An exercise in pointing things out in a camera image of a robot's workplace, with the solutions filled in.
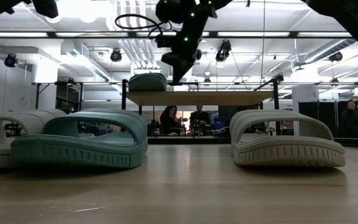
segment desk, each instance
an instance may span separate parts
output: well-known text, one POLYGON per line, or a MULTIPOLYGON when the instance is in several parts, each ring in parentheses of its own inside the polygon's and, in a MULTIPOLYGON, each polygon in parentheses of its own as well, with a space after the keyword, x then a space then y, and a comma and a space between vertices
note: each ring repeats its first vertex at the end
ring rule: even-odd
POLYGON ((0 224, 358 223, 358 149, 346 161, 244 168, 230 145, 160 145, 129 170, 0 173, 0 224))

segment wooden shelf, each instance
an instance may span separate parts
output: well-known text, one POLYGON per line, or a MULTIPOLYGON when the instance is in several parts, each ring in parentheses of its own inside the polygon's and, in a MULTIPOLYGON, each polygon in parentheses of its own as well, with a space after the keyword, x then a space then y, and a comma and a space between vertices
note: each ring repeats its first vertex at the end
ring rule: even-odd
POLYGON ((255 105, 273 97, 273 91, 158 91, 128 92, 127 98, 139 106, 255 105))

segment ceiling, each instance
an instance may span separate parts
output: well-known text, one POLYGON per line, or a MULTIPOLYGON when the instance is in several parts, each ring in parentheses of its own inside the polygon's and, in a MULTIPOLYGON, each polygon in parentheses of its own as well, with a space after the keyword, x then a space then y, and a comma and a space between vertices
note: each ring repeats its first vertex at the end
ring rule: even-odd
MULTIPOLYGON (((38 15, 33 5, 20 4, 14 8, 13 15, 0 15, 0 31, 109 31, 106 20, 113 19, 122 14, 122 12, 140 13, 140 4, 145 4, 146 16, 158 21, 155 16, 155 4, 157 1, 90 1, 90 0, 60 0, 70 4, 70 10, 62 10, 64 16, 57 23, 51 23, 46 18, 38 15), (95 20, 85 23, 84 15, 92 17, 95 20)), ((306 4, 299 0, 251 0, 250 7, 246 7, 246 1, 233 1, 226 7, 217 11, 217 19, 209 19, 205 31, 344 31, 334 19, 322 16, 312 11, 306 4)), ((141 21, 136 19, 126 20, 127 24, 141 25, 141 21)), ((0 39, 0 47, 37 47, 57 58, 61 63, 72 69, 59 69, 59 76, 73 77, 78 81, 100 82, 83 65, 74 63, 70 56, 62 53, 62 39, 0 39)), ((113 63, 110 59, 110 53, 114 48, 121 48, 117 39, 73 39, 76 46, 85 45, 89 48, 89 57, 105 71, 109 72, 115 80, 131 77, 131 60, 126 53, 121 50, 122 60, 113 63)), ((215 55, 222 39, 205 39, 200 43, 199 48, 203 52, 200 61, 193 67, 191 74, 186 80, 203 81, 206 77, 205 72, 210 73, 212 82, 240 82, 241 76, 247 82, 260 82, 269 79, 273 73, 271 69, 282 63, 293 55, 306 55, 331 39, 229 39, 232 46, 232 53, 223 65, 217 65, 215 55)), ((156 44, 151 41, 151 47, 161 72, 169 76, 170 67, 160 58, 163 53, 169 49, 158 49, 156 44)), ((318 71, 318 81, 328 82, 333 76, 340 75, 358 69, 358 43, 341 50, 344 58, 341 62, 319 61, 313 66, 318 71)), ((285 81, 291 81, 291 75, 296 72, 291 68, 291 64, 282 71, 285 81)), ((358 73, 342 82, 358 81, 358 73)), ((205 89, 217 88, 216 86, 202 86, 205 89)), ((219 85, 219 89, 236 89, 242 86, 219 85)))

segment white wall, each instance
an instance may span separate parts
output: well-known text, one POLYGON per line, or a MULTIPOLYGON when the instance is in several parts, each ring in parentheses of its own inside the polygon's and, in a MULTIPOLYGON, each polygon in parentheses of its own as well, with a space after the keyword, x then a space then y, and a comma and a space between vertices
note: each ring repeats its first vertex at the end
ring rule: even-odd
POLYGON ((31 72, 7 68, 0 59, 0 113, 35 109, 36 87, 31 81, 31 72))

